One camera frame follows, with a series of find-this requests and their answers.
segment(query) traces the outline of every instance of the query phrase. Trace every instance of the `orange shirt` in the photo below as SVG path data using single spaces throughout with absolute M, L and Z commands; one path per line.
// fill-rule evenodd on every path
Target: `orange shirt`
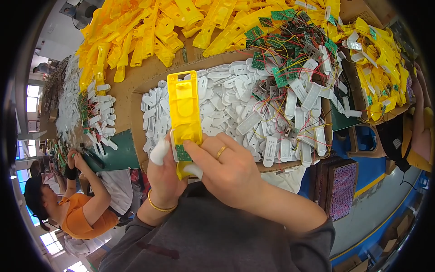
M 92 197 L 75 193 L 70 198 L 62 198 L 59 205 L 70 203 L 70 206 L 62 224 L 62 230 L 76 239 L 92 239 L 105 233 L 116 224 L 118 224 L 118 217 L 111 211 L 106 210 L 103 215 L 90 226 L 86 221 L 83 213 L 83 206 Z

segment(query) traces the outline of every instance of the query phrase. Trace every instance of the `gray shirt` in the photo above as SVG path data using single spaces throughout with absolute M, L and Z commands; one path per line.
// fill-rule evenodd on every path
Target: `gray shirt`
M 330 219 L 296 237 L 214 197 L 181 197 L 159 227 L 135 217 L 99 271 L 331 271 L 334 238 Z

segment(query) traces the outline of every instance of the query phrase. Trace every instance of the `wall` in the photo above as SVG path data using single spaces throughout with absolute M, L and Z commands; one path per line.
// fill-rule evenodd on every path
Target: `wall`
M 63 60 L 78 49 L 84 38 L 80 30 L 76 29 L 71 17 L 60 13 L 65 0 L 58 0 L 50 12 L 37 44 L 44 41 L 40 56 L 54 60 Z

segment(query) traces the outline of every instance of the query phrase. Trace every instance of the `black wire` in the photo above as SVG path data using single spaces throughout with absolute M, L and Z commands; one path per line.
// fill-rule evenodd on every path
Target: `black wire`
M 412 187 L 414 190 L 417 190 L 417 189 L 414 187 L 414 185 L 412 185 L 411 183 L 409 183 L 409 182 L 407 182 L 407 181 L 403 181 L 404 179 L 405 179 L 405 172 L 403 172 L 402 182 L 399 184 L 399 186 L 402 185 L 402 183 L 408 183 L 409 185 L 411 185 L 411 187 Z

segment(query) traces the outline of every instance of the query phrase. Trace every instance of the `gray sleeve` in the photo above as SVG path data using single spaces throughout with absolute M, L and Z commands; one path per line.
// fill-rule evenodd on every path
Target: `gray sleeve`
M 322 226 L 300 238 L 290 239 L 293 263 L 300 271 L 332 271 L 329 254 L 335 239 L 335 229 L 329 218 Z
M 150 233 L 154 227 L 143 223 L 141 220 L 134 217 L 125 228 L 125 234 L 121 240 L 103 257 L 98 271 L 100 272 L 118 272 L 119 265 L 130 263 L 140 251 L 134 244 L 142 237 Z

